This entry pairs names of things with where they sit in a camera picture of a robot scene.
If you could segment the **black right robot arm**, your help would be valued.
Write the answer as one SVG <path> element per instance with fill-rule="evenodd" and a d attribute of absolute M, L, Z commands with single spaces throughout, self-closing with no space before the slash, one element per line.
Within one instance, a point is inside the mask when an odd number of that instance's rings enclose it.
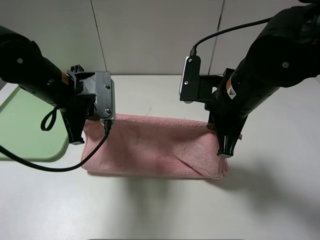
<path fill-rule="evenodd" d="M 248 115 L 280 88 L 320 73 L 320 3 L 303 0 L 261 21 L 265 25 L 245 58 L 226 73 L 205 104 L 213 121 L 217 155 L 232 157 Z"/>

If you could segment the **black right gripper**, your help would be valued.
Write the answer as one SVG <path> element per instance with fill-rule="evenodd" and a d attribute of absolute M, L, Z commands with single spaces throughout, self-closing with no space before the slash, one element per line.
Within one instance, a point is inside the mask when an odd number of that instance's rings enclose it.
<path fill-rule="evenodd" d="M 232 157 L 247 117 L 253 110 L 253 69 L 226 69 L 224 75 L 201 75 L 198 99 L 216 128 L 217 156 Z"/>

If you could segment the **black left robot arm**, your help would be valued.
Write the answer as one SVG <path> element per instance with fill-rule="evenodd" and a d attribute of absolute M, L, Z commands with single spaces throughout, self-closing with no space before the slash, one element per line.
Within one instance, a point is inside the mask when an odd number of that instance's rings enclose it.
<path fill-rule="evenodd" d="M 60 111 L 69 143 L 84 143 L 82 131 L 86 119 L 94 112 L 96 100 L 93 93 L 85 91 L 84 80 L 93 75 L 93 72 L 85 72 L 79 65 L 64 73 L 42 55 L 34 41 L 4 26 L 0 28 L 1 79 L 19 85 L 54 107 L 42 120 L 42 131 L 53 128 L 57 111 Z"/>

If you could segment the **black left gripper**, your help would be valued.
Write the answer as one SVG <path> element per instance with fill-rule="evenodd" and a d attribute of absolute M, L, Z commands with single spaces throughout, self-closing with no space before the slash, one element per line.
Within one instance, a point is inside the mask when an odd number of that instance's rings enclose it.
<path fill-rule="evenodd" d="M 87 118 L 94 115 L 96 94 L 96 73 L 85 71 L 80 65 L 75 65 L 68 72 L 54 68 L 55 105 L 60 110 L 68 142 L 81 145 L 85 141 L 82 131 Z"/>

